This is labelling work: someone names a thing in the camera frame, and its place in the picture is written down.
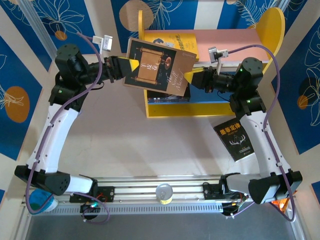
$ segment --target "robotic arm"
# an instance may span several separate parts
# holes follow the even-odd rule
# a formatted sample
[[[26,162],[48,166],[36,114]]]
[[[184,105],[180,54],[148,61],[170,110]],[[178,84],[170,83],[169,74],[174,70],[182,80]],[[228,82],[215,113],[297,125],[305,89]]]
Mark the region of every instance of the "robotic arm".
[[[225,52],[216,54],[217,57],[219,54],[220,57],[226,57]],[[97,84],[108,79],[113,83],[114,80],[122,79],[132,73],[139,66],[139,61],[125,57],[105,57],[103,61],[102,75]],[[48,116],[40,140],[26,165],[17,166],[14,174],[27,182],[33,172],[34,163],[38,162],[31,178],[33,187],[57,196],[77,192],[97,197],[99,194],[97,180],[58,171],[60,154],[69,129],[79,115],[87,94],[68,104],[57,119],[53,117],[60,111],[61,106],[67,104],[74,96],[83,93],[87,89],[86,85],[95,81],[99,64],[88,64],[74,44],[60,47],[55,63],[59,72],[49,98]],[[301,173],[293,172],[286,162],[268,121],[265,121],[266,107],[257,92],[258,84],[263,77],[262,69],[263,65],[258,59],[248,57],[243,60],[235,75],[219,73],[212,66],[194,68],[192,72],[184,75],[191,85],[206,93],[212,93],[214,89],[222,93],[232,93],[230,107],[250,138],[260,173],[223,175],[219,184],[213,189],[220,196],[230,192],[250,195],[257,204],[288,198],[290,194],[286,181],[289,182],[292,192],[302,181]]]
[[[269,122],[264,124],[266,107],[257,91],[263,78],[262,62],[248,57],[239,65],[235,75],[218,73],[210,66],[195,68],[192,72],[185,73],[184,77],[190,84],[206,93],[212,93],[213,89],[222,93],[233,93],[230,96],[230,107],[247,132],[258,160],[260,174],[223,175],[219,186],[215,188],[217,192],[244,193],[250,195],[256,204],[288,198],[289,191],[280,167],[284,170],[292,192],[302,182],[302,175],[299,171],[291,170],[278,147]]]
[[[111,56],[105,57],[103,60],[102,75],[97,84],[101,84],[108,79],[113,83],[114,80],[122,79],[132,73],[139,66],[139,61],[125,57]],[[86,85],[95,81],[99,64],[88,64],[74,44],[66,44],[60,47],[57,50],[55,63],[59,72],[55,77],[55,86],[49,98],[50,106],[45,126],[26,165],[17,166],[14,174],[23,181],[28,181],[33,164],[37,161],[36,157],[41,141],[46,135],[31,185],[58,196],[64,193],[79,192],[96,197],[98,195],[98,183],[95,179],[85,176],[72,176],[58,171],[59,158],[66,137],[81,111],[87,94],[67,105],[54,123],[51,122],[53,116],[63,104],[84,92],[87,89]]]

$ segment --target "pink shelf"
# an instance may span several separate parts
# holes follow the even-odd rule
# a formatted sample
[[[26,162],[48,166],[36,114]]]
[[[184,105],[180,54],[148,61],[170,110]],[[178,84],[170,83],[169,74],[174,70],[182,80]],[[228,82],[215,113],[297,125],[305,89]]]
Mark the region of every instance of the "pink shelf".
[[[218,50],[228,49],[228,51],[241,48],[247,45],[259,44],[260,38],[255,29],[214,29],[214,30],[146,30],[145,33],[187,33],[195,34],[196,44],[199,51],[198,63],[210,63],[208,48],[217,47]],[[263,49],[252,47],[240,52],[235,52],[229,57],[222,58],[225,64],[241,63],[247,57],[254,57],[267,63],[269,61]]]

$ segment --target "metal linear rail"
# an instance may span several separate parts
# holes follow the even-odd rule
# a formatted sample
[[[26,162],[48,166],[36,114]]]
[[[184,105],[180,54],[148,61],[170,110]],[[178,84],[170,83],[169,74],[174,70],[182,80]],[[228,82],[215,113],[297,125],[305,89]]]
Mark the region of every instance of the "metal linear rail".
[[[210,203],[171,203],[162,204],[107,204],[110,215],[134,215],[134,214],[202,214],[202,213],[221,213],[222,204]],[[102,207],[100,211],[86,213],[86,215],[106,215],[106,210]],[[50,216],[79,216],[80,204],[65,203],[53,211],[44,212],[42,215]]]
[[[105,178],[95,177],[98,185],[113,186],[114,199],[110,204],[158,204],[156,198],[156,187],[160,184],[169,184],[173,189],[172,203],[230,203],[230,200],[217,199],[206,200],[203,194],[202,184],[218,184],[220,175],[203,176],[155,176],[155,177],[117,177]],[[69,202],[70,195],[63,194],[55,196],[59,203]]]

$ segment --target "book cover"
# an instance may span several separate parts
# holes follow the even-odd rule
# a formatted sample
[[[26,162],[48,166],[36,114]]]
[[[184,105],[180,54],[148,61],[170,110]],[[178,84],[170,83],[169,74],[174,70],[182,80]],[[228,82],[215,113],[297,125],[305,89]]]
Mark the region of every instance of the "book cover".
[[[254,153],[250,139],[237,118],[215,126],[213,129],[235,162]]]
[[[152,33],[144,35],[144,40],[166,47],[180,49],[196,54],[195,60],[199,61],[196,35],[193,33]]]
[[[146,97],[148,103],[187,103],[190,101],[190,87],[187,86],[183,96],[176,96],[172,94],[156,92],[156,91],[146,91]]]
[[[129,39],[127,58],[139,60],[139,66],[124,79],[128,87],[184,96],[196,54],[135,38]]]

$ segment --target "leaf pattern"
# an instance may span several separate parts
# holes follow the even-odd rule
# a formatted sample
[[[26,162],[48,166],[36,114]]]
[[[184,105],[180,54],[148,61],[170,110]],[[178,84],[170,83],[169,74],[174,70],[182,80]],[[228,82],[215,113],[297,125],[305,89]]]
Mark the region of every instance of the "leaf pattern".
[[[299,11],[301,9],[301,7],[303,6],[303,3],[306,0],[291,0],[288,4],[288,9],[290,11]]]
[[[309,48],[304,58],[304,64],[307,67],[318,67],[320,66],[320,29],[316,31],[309,43]]]
[[[30,26],[28,20],[26,19],[25,15],[22,13],[20,7],[17,4],[9,0],[2,0],[3,4],[11,11],[12,15],[23,22],[24,24]]]
[[[234,4],[238,7],[238,12],[240,16],[245,19],[247,25],[255,28],[262,15],[260,9],[256,5],[256,1],[237,0]]]
[[[146,4],[151,8],[153,13],[151,29],[165,29],[166,22],[170,25],[169,13],[179,8],[183,0],[178,0],[178,4],[175,7],[173,7],[173,2],[177,2],[177,0],[147,0]]]
[[[59,16],[59,19],[65,23],[79,24],[85,19],[85,15],[79,14],[76,11],[66,10]]]

